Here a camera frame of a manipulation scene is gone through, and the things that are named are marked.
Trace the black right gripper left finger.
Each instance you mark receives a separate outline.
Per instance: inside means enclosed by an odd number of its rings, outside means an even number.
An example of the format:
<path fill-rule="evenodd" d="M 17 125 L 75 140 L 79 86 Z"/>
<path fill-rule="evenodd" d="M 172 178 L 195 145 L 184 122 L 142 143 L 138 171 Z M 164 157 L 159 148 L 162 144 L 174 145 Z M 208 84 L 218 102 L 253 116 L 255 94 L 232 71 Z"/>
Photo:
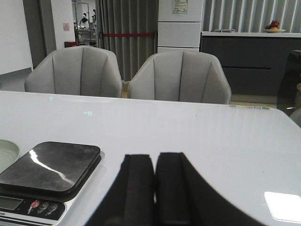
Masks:
<path fill-rule="evenodd" d="M 153 225 L 153 179 L 153 165 L 149 155 L 125 155 L 114 182 L 87 225 Z"/>

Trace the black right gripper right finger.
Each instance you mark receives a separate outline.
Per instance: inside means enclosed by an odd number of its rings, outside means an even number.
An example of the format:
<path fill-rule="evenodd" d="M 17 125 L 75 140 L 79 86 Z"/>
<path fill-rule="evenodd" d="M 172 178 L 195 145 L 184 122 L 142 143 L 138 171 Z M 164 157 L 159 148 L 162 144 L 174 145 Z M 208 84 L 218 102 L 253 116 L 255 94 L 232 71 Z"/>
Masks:
<path fill-rule="evenodd" d="M 200 175 L 184 153 L 161 153 L 155 176 L 160 226 L 260 226 Z"/>

